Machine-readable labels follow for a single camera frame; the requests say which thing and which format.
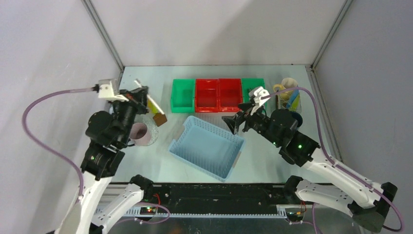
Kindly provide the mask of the glass jar with brown lid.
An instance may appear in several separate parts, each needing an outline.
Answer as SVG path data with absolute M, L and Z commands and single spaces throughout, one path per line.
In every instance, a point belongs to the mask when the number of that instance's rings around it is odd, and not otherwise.
M 153 117 L 152 117 L 154 123 L 156 124 L 157 127 L 162 126 L 163 124 L 165 124 L 168 119 L 167 116 L 165 114 L 161 114 L 161 113 L 156 113 Z

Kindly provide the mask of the green bin with toothbrushes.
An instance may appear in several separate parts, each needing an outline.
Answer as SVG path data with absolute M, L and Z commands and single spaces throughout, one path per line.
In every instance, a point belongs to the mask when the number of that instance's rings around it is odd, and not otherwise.
M 243 92 L 243 103 L 249 102 L 249 92 L 253 89 L 262 86 L 265 88 L 265 82 L 263 78 L 242 78 L 241 79 L 242 92 Z

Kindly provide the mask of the pink ceramic mug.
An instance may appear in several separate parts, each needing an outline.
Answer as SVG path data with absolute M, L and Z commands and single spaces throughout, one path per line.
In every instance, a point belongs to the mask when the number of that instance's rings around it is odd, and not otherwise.
M 148 146 L 150 144 L 152 135 L 148 126 L 144 123 L 134 123 L 132 125 L 129 139 L 130 145 Z

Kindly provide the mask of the red plastic bin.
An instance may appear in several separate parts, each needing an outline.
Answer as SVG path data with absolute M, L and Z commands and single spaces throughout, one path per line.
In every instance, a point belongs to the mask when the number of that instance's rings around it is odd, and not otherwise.
M 242 102 L 242 83 L 239 78 L 195 81 L 194 110 L 197 113 L 237 112 Z

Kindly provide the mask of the green bin with toothpaste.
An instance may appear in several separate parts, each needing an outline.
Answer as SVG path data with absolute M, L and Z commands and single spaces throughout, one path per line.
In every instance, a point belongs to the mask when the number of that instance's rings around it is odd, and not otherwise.
M 195 112 L 195 79 L 174 79 L 171 89 L 171 112 Z

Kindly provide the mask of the light blue plastic basket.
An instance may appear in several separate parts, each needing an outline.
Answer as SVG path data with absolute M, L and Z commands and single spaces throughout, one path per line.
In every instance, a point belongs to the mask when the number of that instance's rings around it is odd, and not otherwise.
M 180 161 L 226 182 L 242 153 L 245 139 L 195 116 L 189 116 L 168 151 Z

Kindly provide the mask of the clear glass rectangular container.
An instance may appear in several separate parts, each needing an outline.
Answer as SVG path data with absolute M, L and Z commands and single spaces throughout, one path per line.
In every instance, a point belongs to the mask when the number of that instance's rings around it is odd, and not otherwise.
M 290 109 L 288 109 L 288 108 L 286 107 L 287 101 L 288 101 L 288 100 L 282 99 L 280 95 L 277 95 L 277 96 L 276 96 L 276 106 L 277 106 L 279 109 L 287 109 L 287 110 L 291 111 Z

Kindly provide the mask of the dark blue ceramic mug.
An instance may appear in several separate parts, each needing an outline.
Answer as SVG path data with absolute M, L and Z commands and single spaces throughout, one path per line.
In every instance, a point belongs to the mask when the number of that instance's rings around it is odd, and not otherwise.
M 290 111 L 290 114 L 291 114 L 291 116 L 298 122 L 297 128 L 300 128 L 300 127 L 302 126 L 302 124 L 303 124 L 303 118 L 302 118 L 302 116 L 301 116 L 299 113 L 294 112 L 294 111 Z

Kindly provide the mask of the yellow ceramic mug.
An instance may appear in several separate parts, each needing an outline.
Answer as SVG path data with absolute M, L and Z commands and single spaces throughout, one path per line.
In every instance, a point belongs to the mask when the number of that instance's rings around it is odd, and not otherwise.
M 281 84 L 275 84 L 273 85 L 273 91 L 274 92 L 278 92 L 278 91 L 282 91 L 284 89 L 290 89 L 290 88 L 294 88 L 298 86 L 298 82 L 293 79 L 293 78 L 284 78 L 281 81 Z M 290 90 L 290 91 L 286 91 L 280 94 L 281 98 L 284 100 L 288 100 L 290 99 L 290 97 L 292 96 L 294 90 Z

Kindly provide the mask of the lime green toothpaste tube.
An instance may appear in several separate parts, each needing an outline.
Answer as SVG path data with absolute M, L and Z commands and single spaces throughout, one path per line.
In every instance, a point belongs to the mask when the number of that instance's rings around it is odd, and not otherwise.
M 298 93 L 297 96 L 294 98 L 294 100 L 291 103 L 290 110 L 294 112 L 300 112 L 301 111 L 301 103 L 300 103 L 300 94 Z

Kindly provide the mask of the blue toothpaste tube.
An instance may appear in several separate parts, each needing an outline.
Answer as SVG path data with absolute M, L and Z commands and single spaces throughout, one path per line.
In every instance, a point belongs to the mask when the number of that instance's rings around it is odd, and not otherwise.
M 292 103 L 292 101 L 294 100 L 294 98 L 297 96 L 298 93 L 300 93 L 299 90 L 294 90 L 294 91 L 293 91 L 292 95 L 290 96 L 289 100 L 287 101 L 286 107 L 287 107 L 288 109 L 290 109 L 291 103 Z

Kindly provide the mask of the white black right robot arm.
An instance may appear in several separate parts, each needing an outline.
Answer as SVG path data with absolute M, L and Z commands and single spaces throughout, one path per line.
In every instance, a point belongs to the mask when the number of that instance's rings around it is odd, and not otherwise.
M 366 230 L 382 231 L 390 202 L 397 193 L 394 184 L 374 182 L 325 154 L 316 141 L 297 130 L 298 121 L 290 111 L 275 110 L 268 117 L 260 111 L 251 114 L 252 107 L 248 103 L 242 106 L 244 109 L 235 115 L 222 118 L 232 134 L 237 134 L 239 126 L 244 124 L 243 132 L 250 129 L 257 132 L 279 148 L 279 154 L 287 163 L 314 172 L 332 183 L 332 187 L 316 185 L 292 175 L 283 188 L 286 202 L 317 203 L 348 215 Z

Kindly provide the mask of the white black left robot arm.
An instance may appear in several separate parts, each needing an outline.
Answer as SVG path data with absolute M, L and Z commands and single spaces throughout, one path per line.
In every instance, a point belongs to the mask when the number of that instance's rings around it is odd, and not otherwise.
M 114 114 L 99 111 L 88 120 L 86 136 L 91 140 L 80 165 L 83 184 L 81 197 L 66 214 L 56 234 L 107 234 L 122 215 L 141 201 L 148 203 L 154 197 L 152 187 L 134 181 L 102 212 L 96 214 L 99 201 L 112 181 L 125 153 L 132 126 L 137 115 L 148 113 L 149 88 L 120 90 L 125 100 L 115 100 Z

